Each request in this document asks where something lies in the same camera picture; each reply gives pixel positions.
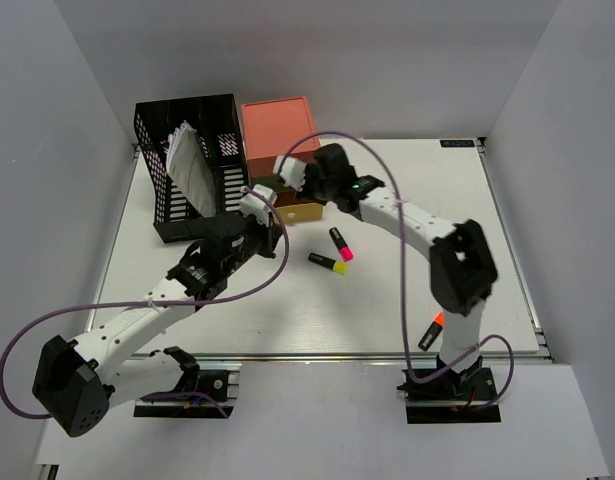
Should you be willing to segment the yellow bottom drawer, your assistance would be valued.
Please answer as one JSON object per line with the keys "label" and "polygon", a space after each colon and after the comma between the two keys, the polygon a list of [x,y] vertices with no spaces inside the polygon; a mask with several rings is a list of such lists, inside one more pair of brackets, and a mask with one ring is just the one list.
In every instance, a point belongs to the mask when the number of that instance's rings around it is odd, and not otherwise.
{"label": "yellow bottom drawer", "polygon": [[320,203],[295,198],[279,199],[275,208],[286,224],[320,220],[324,211],[324,206]]}

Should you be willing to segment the green drawer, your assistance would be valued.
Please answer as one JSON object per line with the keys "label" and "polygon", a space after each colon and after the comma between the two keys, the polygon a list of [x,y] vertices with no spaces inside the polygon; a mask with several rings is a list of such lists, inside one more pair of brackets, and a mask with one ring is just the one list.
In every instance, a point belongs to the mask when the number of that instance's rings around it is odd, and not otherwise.
{"label": "green drawer", "polygon": [[276,193],[278,203],[290,204],[296,198],[295,191],[285,186],[278,176],[254,177],[251,179],[251,184],[262,185],[273,190]]}

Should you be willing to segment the coral top drawer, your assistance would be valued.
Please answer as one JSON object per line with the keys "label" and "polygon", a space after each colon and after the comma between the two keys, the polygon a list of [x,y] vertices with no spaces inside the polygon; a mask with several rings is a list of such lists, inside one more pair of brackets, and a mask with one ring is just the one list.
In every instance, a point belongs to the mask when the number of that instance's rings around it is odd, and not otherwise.
{"label": "coral top drawer", "polygon": [[247,151],[246,162],[249,176],[252,179],[272,176],[276,160],[283,156],[283,152]]}

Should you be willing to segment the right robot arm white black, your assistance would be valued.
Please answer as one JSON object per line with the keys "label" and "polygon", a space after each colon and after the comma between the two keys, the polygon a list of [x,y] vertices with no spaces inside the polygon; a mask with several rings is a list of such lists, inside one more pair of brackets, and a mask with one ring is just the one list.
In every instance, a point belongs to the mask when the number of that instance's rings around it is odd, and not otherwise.
{"label": "right robot arm white black", "polygon": [[471,219],[451,222],[403,201],[395,186],[358,175],[337,143],[319,148],[313,158],[305,163],[280,156],[273,172],[299,197],[332,203],[339,211],[398,237],[402,252],[411,247],[428,261],[430,290],[443,310],[443,340],[437,372],[414,381],[438,379],[446,396],[464,397],[482,366],[482,315],[498,279],[481,225]]}

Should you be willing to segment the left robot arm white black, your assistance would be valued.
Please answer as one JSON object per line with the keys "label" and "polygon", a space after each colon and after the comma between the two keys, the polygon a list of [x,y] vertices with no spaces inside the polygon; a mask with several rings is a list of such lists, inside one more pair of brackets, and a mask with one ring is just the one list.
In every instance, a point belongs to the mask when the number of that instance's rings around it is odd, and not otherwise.
{"label": "left robot arm white black", "polygon": [[192,396],[200,367],[177,346],[134,354],[156,336],[223,297],[229,277],[254,256],[272,258],[286,231],[273,219],[221,215],[145,296],[95,330],[55,336],[41,350],[34,397],[70,437],[90,431],[106,413],[138,399]]}

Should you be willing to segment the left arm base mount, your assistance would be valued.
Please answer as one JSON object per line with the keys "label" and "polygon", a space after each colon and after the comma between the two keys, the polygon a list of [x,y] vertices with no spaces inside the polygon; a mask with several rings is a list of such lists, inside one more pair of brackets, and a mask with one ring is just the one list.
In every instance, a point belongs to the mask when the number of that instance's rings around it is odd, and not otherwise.
{"label": "left arm base mount", "polygon": [[135,418],[228,419],[237,398],[235,372],[202,368],[197,360],[179,347],[164,353],[175,360],[181,378],[172,390],[150,394],[135,404]]}

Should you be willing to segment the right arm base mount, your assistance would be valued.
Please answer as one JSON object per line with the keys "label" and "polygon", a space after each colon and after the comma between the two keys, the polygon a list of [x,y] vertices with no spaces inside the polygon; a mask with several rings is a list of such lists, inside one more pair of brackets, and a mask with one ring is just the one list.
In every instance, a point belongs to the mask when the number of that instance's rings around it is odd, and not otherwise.
{"label": "right arm base mount", "polygon": [[453,371],[426,384],[413,382],[406,370],[397,387],[405,402],[407,423],[481,424],[500,423],[498,394],[492,370],[482,367],[457,387]]}

